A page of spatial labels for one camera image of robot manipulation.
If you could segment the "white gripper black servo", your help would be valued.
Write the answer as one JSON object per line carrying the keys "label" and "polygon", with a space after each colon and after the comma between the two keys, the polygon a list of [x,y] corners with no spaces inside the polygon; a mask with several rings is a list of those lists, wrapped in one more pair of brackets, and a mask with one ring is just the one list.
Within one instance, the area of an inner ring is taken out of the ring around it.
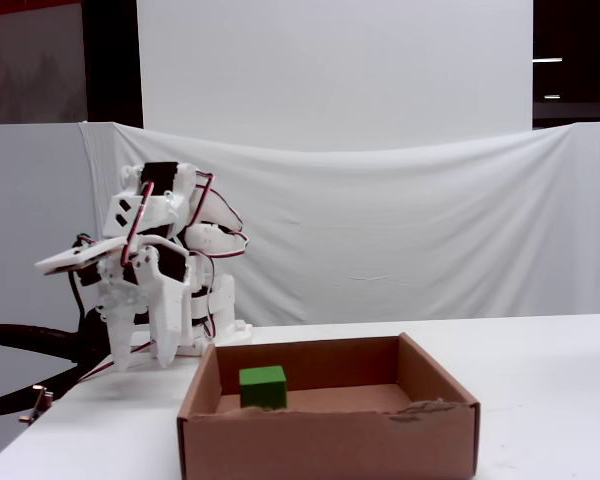
{"label": "white gripper black servo", "polygon": [[116,254],[98,263],[98,310],[106,324],[115,368],[131,363],[134,320],[149,313],[156,358],[162,368],[174,360],[182,335],[183,304],[191,291],[189,252],[158,235],[141,235],[138,252],[123,266]]}

